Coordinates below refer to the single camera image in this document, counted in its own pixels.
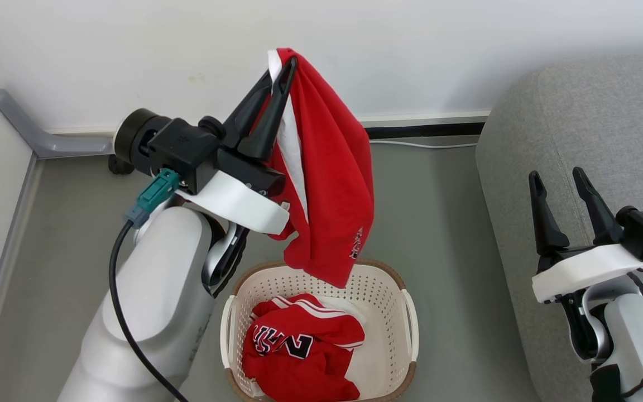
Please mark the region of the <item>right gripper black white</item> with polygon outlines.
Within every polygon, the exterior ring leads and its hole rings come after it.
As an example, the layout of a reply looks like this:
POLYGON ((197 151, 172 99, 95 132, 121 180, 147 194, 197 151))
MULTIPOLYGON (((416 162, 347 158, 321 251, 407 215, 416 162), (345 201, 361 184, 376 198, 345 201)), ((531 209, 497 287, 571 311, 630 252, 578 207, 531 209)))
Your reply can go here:
MULTIPOLYGON (((536 300, 551 303, 560 296, 604 283, 628 272, 643 274, 643 210, 625 206, 614 216, 581 167, 572 170, 580 198, 586 204, 594 231, 593 247, 558 254, 559 261, 532 279, 536 300)), ((534 239, 538 255, 568 249, 547 204, 547 191, 538 171, 529 173, 534 239)))

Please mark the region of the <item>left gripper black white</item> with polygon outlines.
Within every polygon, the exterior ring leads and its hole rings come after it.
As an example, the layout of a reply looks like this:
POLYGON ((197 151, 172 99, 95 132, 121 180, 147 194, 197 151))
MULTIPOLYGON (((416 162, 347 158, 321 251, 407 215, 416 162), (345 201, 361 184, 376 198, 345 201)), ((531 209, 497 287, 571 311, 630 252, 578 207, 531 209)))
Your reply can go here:
POLYGON ((224 124, 206 116, 191 125, 137 109, 118 126, 114 153, 146 175, 173 171, 179 198, 206 213, 250 231, 280 234, 289 213, 275 197, 285 177, 266 163, 296 69, 297 60, 291 57, 273 81, 266 71, 224 124))

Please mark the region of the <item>plain red white garment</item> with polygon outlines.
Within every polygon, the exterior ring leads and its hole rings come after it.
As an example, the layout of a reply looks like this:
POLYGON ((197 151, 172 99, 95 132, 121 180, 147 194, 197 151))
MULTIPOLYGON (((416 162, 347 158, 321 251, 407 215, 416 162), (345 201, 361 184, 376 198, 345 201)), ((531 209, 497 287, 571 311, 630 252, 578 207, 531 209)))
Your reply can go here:
POLYGON ((275 201, 289 220, 275 240, 289 240, 284 262, 343 288, 373 225, 372 153, 368 134, 337 93, 293 49, 268 51, 276 78, 297 67, 268 165, 286 176, 275 201))

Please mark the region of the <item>cream perforated laundry basket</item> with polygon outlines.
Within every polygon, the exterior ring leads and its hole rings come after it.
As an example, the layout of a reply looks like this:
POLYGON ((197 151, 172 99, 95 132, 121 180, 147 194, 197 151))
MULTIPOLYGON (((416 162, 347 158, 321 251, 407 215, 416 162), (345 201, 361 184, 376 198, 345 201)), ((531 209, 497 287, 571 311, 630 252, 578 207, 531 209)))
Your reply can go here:
POLYGON ((394 402, 413 381, 420 346, 418 314, 401 277, 376 260, 359 259, 343 288, 335 288, 285 263, 271 262, 247 271, 225 301, 219 345, 225 376, 243 402, 272 402, 242 371, 243 339, 257 303, 273 296, 309 293, 354 305, 365 321, 366 340, 354 352, 348 378, 359 402, 394 402))

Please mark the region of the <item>grey fabric sofa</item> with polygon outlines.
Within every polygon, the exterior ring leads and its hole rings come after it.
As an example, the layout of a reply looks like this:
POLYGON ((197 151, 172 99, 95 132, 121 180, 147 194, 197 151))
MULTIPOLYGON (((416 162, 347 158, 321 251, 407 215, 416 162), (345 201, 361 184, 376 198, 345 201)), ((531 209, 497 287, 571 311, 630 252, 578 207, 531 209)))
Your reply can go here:
POLYGON ((643 209, 643 54, 553 64, 521 77, 492 108, 476 163, 508 292, 540 402, 590 402, 562 308, 534 297, 538 255, 528 176, 538 171, 572 245, 594 232, 572 177, 583 168, 611 211, 643 209))

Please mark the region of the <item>small black caster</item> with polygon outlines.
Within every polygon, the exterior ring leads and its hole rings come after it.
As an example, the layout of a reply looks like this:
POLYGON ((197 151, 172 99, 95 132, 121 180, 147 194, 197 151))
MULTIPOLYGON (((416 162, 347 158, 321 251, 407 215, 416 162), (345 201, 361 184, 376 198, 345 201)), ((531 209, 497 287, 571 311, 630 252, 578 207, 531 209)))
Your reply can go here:
POLYGON ((113 175, 130 175, 135 170, 128 157, 121 158, 115 154, 109 155, 107 166, 113 175))

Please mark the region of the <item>red jersey with lettering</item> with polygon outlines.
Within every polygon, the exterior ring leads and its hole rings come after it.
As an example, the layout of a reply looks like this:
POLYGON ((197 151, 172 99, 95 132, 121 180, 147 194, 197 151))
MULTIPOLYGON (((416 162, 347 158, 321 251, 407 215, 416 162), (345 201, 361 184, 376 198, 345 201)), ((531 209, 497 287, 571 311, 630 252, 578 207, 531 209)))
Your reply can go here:
POLYGON ((341 298, 302 293, 253 307, 242 371, 275 402, 345 402, 360 392, 347 379, 366 339, 365 317, 341 298))

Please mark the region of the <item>grey metal corner bracket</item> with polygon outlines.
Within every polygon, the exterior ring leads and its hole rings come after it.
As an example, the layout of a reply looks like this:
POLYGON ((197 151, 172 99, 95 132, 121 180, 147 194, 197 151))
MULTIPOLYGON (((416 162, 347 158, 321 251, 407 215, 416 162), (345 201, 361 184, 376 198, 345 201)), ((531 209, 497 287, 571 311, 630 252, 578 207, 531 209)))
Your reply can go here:
POLYGON ((109 132, 72 132, 53 134, 41 129, 13 96, 0 89, 0 111, 39 159, 112 155, 114 145, 109 132))

